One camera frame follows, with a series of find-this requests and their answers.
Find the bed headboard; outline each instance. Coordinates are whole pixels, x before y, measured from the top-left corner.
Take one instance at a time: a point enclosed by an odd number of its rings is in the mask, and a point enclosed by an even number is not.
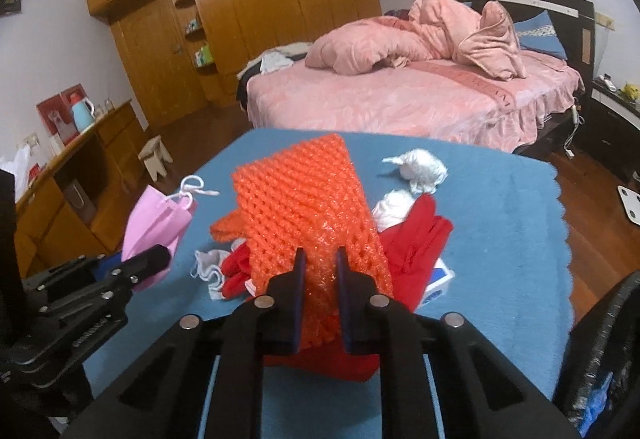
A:
[[[458,0],[471,2],[473,9],[482,11],[489,0]],[[587,0],[498,0],[509,11],[514,22],[528,20],[549,11],[556,34],[564,46],[567,63],[580,72],[584,85],[593,79],[595,51],[595,12]]]

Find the red cloth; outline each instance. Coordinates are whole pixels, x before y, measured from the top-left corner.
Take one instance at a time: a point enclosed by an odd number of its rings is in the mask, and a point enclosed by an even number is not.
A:
[[[222,286],[223,297],[235,298],[246,290],[244,282],[251,278],[249,254],[249,246],[243,242],[223,260],[220,265],[220,271],[226,277],[225,284]]]
[[[433,266],[442,253],[453,225],[435,214],[436,205],[430,195],[420,196],[404,223],[380,233],[389,264],[394,298],[410,311],[418,307],[427,287]],[[350,356],[344,352],[342,339],[319,347],[303,349],[295,356],[266,356],[268,367],[288,365],[348,381],[366,381],[380,366],[380,358]]]
[[[453,225],[436,215],[433,197],[418,197],[406,220],[380,233],[389,263],[394,298],[415,311]]]

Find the orange knitted cloth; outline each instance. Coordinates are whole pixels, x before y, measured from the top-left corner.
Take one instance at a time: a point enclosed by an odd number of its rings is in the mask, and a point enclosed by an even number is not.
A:
[[[239,210],[211,226],[217,241],[244,236],[256,294],[307,255],[302,347],[340,334],[335,253],[346,246],[353,270],[371,275],[392,295],[385,254],[343,139],[335,134],[301,142],[233,174]]]

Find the pink comforter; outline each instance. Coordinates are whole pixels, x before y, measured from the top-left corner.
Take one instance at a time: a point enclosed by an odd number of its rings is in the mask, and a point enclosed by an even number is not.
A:
[[[331,68],[354,76],[379,62],[453,60],[478,66],[492,78],[525,78],[511,17],[499,2],[488,2],[482,16],[456,0],[416,0],[409,20],[381,16],[359,20],[318,38],[307,67]]]
[[[298,62],[251,78],[247,112],[256,127],[412,135],[511,152],[533,143],[545,117],[571,107],[582,86],[580,74],[552,56],[522,51],[521,57],[527,79],[483,78],[513,97],[507,107],[447,71],[407,67],[340,76]],[[473,71],[450,60],[430,65]]]

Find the blue pillow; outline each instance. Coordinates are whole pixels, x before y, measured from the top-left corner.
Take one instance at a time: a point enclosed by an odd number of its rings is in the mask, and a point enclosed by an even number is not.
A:
[[[517,22],[513,26],[520,40],[520,48],[566,60],[566,51],[556,35],[549,11],[543,11],[535,18]]]

